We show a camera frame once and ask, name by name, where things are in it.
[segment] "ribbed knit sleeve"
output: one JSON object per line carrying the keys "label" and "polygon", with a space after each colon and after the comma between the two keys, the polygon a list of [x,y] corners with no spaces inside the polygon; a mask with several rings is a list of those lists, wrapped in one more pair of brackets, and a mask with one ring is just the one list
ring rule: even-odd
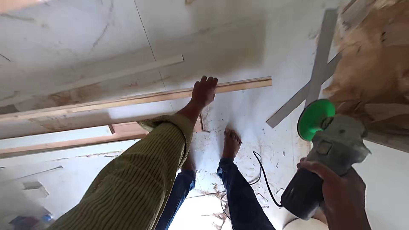
{"label": "ribbed knit sleeve", "polygon": [[49,229],[155,227],[187,157],[192,123],[183,115],[140,122],[151,131],[106,165],[82,200]]}

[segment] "power cord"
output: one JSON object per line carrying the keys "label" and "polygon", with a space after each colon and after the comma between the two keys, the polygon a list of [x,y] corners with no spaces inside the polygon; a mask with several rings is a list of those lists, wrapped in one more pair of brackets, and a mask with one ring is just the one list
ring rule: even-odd
{"label": "power cord", "polygon": [[273,199],[274,203],[275,203],[278,207],[282,207],[281,204],[278,204],[278,203],[277,203],[276,199],[275,199],[274,196],[273,196],[273,193],[271,192],[270,186],[268,185],[267,176],[265,175],[265,171],[264,171],[263,165],[261,164],[261,161],[259,160],[259,158],[258,158],[257,155],[256,155],[256,154],[258,154],[258,153],[256,153],[255,151],[253,151],[253,154],[254,154],[254,156],[257,158],[257,161],[258,161],[258,163],[260,164],[261,170],[263,171],[263,175],[264,175],[264,179],[265,179],[265,184],[267,185],[267,188],[268,188],[268,191],[269,191],[269,193],[270,193],[271,198]]}
{"label": "power cord", "polygon": [[[263,172],[264,179],[265,179],[265,184],[267,185],[267,188],[268,188],[268,191],[269,191],[269,193],[270,193],[271,198],[273,199],[274,203],[275,203],[278,207],[282,207],[281,204],[278,204],[278,203],[277,203],[276,199],[275,199],[274,196],[273,196],[273,193],[271,192],[270,186],[268,185],[267,176],[265,175],[264,167],[263,167],[263,165],[261,164],[260,159],[257,157],[257,155],[259,155],[260,158],[261,158],[261,155],[260,155],[259,153],[257,153],[256,151],[253,151],[253,154],[254,154],[254,156],[256,157],[258,163],[260,164],[260,174],[259,174],[258,179],[257,179],[256,181],[254,181],[254,182],[251,183],[251,184],[249,183],[249,184],[250,184],[250,185],[254,185],[254,184],[256,184],[257,182],[259,182],[260,179],[261,179],[261,172]],[[230,217],[229,217],[229,215],[227,215],[225,209],[223,208],[223,202],[222,202],[222,200],[223,200],[223,198],[224,198],[226,195],[227,195],[227,193],[224,193],[224,195],[220,198],[220,206],[222,207],[223,213],[229,218],[229,220],[231,220]]]}

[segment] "leg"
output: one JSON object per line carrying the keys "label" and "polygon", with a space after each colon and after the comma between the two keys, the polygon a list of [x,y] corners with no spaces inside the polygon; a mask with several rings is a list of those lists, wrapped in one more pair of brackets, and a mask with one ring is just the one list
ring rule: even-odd
{"label": "leg", "polygon": [[176,212],[179,210],[183,201],[195,187],[196,172],[194,162],[189,153],[185,163],[182,166],[182,172],[178,174],[173,183],[171,194],[169,195],[168,202],[163,209],[162,215],[156,225],[155,230],[167,230],[171,225]]}
{"label": "leg", "polygon": [[231,224],[234,230],[275,230],[257,201],[249,183],[233,163],[241,140],[233,130],[225,130],[223,156],[217,169],[227,191]]}

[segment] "foot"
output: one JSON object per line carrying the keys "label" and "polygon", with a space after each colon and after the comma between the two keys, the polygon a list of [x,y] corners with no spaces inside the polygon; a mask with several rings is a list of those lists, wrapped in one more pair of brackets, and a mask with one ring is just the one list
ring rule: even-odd
{"label": "foot", "polygon": [[225,146],[223,148],[222,158],[234,160],[240,149],[241,140],[233,129],[225,129]]}

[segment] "blue jeans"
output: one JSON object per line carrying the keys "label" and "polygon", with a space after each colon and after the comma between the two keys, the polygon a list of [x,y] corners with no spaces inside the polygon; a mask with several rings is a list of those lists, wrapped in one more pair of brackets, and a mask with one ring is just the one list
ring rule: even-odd
{"label": "blue jeans", "polygon": [[[239,172],[232,159],[222,158],[217,175],[222,179],[227,192],[231,224],[234,230],[275,230],[257,201],[249,183]],[[193,171],[182,171],[173,184],[156,230],[167,230],[190,190],[195,187]]]}

